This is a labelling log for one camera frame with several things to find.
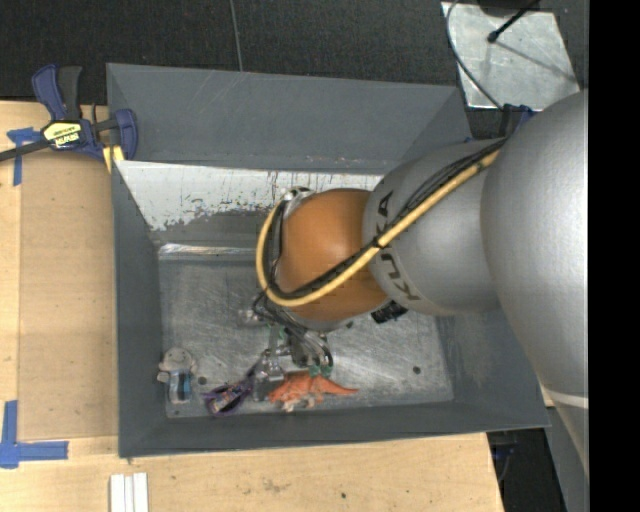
black wire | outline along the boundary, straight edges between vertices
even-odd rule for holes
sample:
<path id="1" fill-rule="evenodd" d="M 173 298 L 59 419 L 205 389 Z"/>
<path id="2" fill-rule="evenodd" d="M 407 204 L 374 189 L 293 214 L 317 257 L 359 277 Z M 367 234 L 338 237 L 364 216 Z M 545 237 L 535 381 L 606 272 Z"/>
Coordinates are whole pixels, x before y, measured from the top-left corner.
<path id="1" fill-rule="evenodd" d="M 231 21 L 233 23 L 233 35 L 236 39 L 236 54 L 238 56 L 238 71 L 244 71 L 242 66 L 242 52 L 240 51 L 240 34 L 238 33 L 238 21 L 236 20 L 236 8 L 233 5 L 233 0 L 229 0 L 229 6 L 231 8 Z"/>
<path id="2" fill-rule="evenodd" d="M 460 57 L 460 55 L 456 51 L 456 46 L 453 43 L 453 39 L 451 38 L 451 31 L 450 31 L 450 28 L 449 28 L 449 24 L 450 24 L 449 23 L 449 19 L 451 18 L 451 13 L 453 12 L 453 9 L 459 3 L 460 3 L 460 0 L 455 0 L 451 4 L 451 7 L 449 7 L 449 10 L 447 11 L 446 24 L 445 24 L 446 25 L 446 29 L 447 29 L 447 39 L 449 40 L 449 46 L 451 47 L 451 51 L 453 52 L 453 56 L 456 58 L 456 61 L 458 62 L 458 64 L 460 64 L 460 67 L 465 72 L 465 74 L 469 77 L 469 80 L 471 80 L 473 82 L 473 84 L 478 88 L 478 90 L 482 94 L 484 94 L 487 97 L 487 99 L 496 106 L 496 108 L 498 110 L 502 110 L 503 106 L 500 105 L 500 103 L 498 103 L 498 101 L 493 96 L 491 96 L 491 94 L 489 94 L 487 92 L 487 90 L 484 87 L 482 87 L 482 85 L 480 85 L 480 82 L 478 82 L 476 80 L 476 78 L 473 76 L 471 71 L 469 71 L 469 68 L 467 68 L 467 66 L 465 66 L 464 62 L 462 62 L 462 58 Z"/>

black cable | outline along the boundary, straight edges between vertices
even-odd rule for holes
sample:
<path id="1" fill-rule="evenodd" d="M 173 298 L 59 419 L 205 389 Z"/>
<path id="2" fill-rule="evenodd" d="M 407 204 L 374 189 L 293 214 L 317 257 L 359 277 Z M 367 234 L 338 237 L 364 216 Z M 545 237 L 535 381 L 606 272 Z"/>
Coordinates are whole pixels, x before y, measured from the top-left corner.
<path id="1" fill-rule="evenodd" d="M 450 24 L 449 20 L 451 18 L 451 13 L 453 12 L 453 9 L 455 8 L 456 5 L 458 5 L 458 3 L 460 3 L 460 0 L 455 0 L 451 4 L 451 7 L 449 7 L 449 10 L 447 11 L 446 24 L 445 24 L 446 25 L 446 30 L 447 30 L 447 39 L 449 40 L 449 46 L 451 47 L 451 51 L 453 52 L 453 56 L 456 58 L 456 61 L 458 62 L 458 64 L 462 68 L 462 70 L 465 72 L 465 74 L 469 77 L 469 80 L 471 80 L 473 82 L 473 84 L 478 88 L 478 90 L 482 94 L 484 94 L 487 97 L 487 99 L 496 106 L 496 108 L 498 110 L 502 110 L 503 109 L 502 105 L 500 105 L 500 103 L 498 103 L 498 101 L 493 96 L 491 96 L 491 94 L 489 94 L 487 92 L 487 90 L 484 87 L 482 87 L 482 85 L 480 85 L 480 82 L 478 82 L 476 80 L 476 78 L 473 76 L 471 71 L 469 71 L 469 68 L 467 68 L 467 66 L 465 66 L 464 62 L 462 62 L 462 58 L 460 57 L 460 55 L 456 51 L 456 46 L 453 43 L 453 39 L 451 38 L 451 30 L 449 28 L 449 24 Z"/>
<path id="2" fill-rule="evenodd" d="M 507 30 L 511 25 L 513 25 L 516 21 L 518 21 L 524 14 L 531 9 L 535 4 L 539 3 L 540 0 L 533 0 L 533 2 L 529 2 L 525 7 L 520 9 L 517 13 L 515 13 L 511 18 L 509 18 L 505 23 L 502 24 L 501 27 L 497 28 L 493 32 L 491 32 L 487 36 L 487 41 L 490 43 L 495 43 L 505 30 Z"/>
<path id="3" fill-rule="evenodd" d="M 236 20 L 236 9 L 233 5 L 233 0 L 229 0 L 229 6 L 231 7 L 231 21 L 233 22 L 233 35 L 236 39 L 236 54 L 238 55 L 238 70 L 244 71 L 242 67 L 242 53 L 240 51 L 240 34 L 238 34 L 238 22 Z"/>

small toy figure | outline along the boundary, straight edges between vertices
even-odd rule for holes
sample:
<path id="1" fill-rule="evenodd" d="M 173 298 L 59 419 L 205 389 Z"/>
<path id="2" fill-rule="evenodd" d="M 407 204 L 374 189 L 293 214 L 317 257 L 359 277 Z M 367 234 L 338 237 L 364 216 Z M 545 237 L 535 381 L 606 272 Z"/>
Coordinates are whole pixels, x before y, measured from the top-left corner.
<path id="1" fill-rule="evenodd" d="M 323 401 L 323 394 L 351 395 L 357 389 L 344 388 L 318 374 L 312 377 L 308 371 L 288 373 L 284 382 L 269 393 L 270 402 L 282 402 L 282 408 L 293 411 L 293 408 L 303 402 L 307 402 L 307 407 L 313 407 L 316 403 Z"/>
<path id="2" fill-rule="evenodd" d="M 197 369 L 193 356 L 182 347 L 167 350 L 158 365 L 158 380 L 169 385 L 172 404 L 184 404 L 191 400 L 191 376 Z"/>

blue tape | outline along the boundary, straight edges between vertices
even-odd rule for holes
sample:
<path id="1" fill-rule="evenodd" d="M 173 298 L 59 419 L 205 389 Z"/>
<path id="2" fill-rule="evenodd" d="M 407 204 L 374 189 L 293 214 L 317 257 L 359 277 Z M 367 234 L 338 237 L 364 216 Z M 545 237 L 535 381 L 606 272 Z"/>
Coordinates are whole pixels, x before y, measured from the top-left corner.
<path id="1" fill-rule="evenodd" d="M 39 131 L 29 127 L 9 130 L 7 137 L 18 147 L 25 142 L 36 142 L 42 138 L 42 135 L 40 135 Z M 18 155 L 13 162 L 13 186 L 16 187 L 20 183 L 22 183 L 22 156 Z"/>
<path id="2" fill-rule="evenodd" d="M 0 443 L 0 468 L 15 469 L 20 462 L 34 460 L 64 460 L 68 458 L 69 441 L 47 441 L 43 443 L 18 443 L 18 401 L 4 404 L 2 421 L 2 443 Z"/>

yellow cable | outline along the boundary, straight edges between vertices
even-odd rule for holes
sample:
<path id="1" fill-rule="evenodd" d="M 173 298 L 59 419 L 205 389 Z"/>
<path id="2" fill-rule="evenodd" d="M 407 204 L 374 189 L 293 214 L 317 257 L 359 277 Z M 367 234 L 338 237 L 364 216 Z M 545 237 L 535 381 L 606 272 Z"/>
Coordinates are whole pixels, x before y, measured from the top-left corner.
<path id="1" fill-rule="evenodd" d="M 296 307 L 303 306 L 305 304 L 309 304 L 315 300 L 318 300 L 325 295 L 334 291 L 338 286 L 341 286 L 346 281 L 348 281 L 351 277 L 353 277 L 356 272 L 362 270 L 367 263 L 369 263 L 378 252 L 389 245 L 391 241 L 396 238 L 400 233 L 409 228 L 411 224 L 413 224 L 420 216 L 424 215 L 427 211 L 433 208 L 437 203 L 439 203 L 442 199 L 444 199 L 448 194 L 453 192 L 460 185 L 470 180 L 473 176 L 475 176 L 480 169 L 488 167 L 493 163 L 496 156 L 498 156 L 499 151 L 494 151 L 489 155 L 485 156 L 482 160 L 475 163 L 471 167 L 465 169 L 460 174 L 458 174 L 455 178 L 446 182 L 442 187 L 436 190 L 433 194 L 427 197 L 422 203 L 420 203 L 414 210 L 412 210 L 404 219 L 402 219 L 396 226 L 389 230 L 388 233 L 381 236 L 378 239 L 378 244 L 380 247 L 372 247 L 368 249 L 364 254 L 362 254 L 356 261 L 354 261 L 344 272 L 341 272 L 335 279 L 328 282 L 321 288 L 314 290 L 313 292 L 303 296 L 297 297 L 295 299 L 287 299 L 285 297 L 281 297 L 276 292 L 274 292 L 271 288 L 269 288 L 269 283 L 267 281 L 266 275 L 264 273 L 264 269 L 262 268 L 262 256 L 264 254 L 264 246 L 265 241 L 267 239 L 267 233 L 271 227 L 271 223 L 273 222 L 273 217 L 275 216 L 275 212 L 280 205 L 280 202 L 276 204 L 276 206 L 271 210 L 267 219 L 265 220 L 264 225 L 262 226 L 262 230 L 260 231 L 260 235 L 258 236 L 258 245 L 256 247 L 256 271 L 258 273 L 258 281 L 260 286 L 267 294 L 267 297 L 274 303 L 283 307 Z"/>

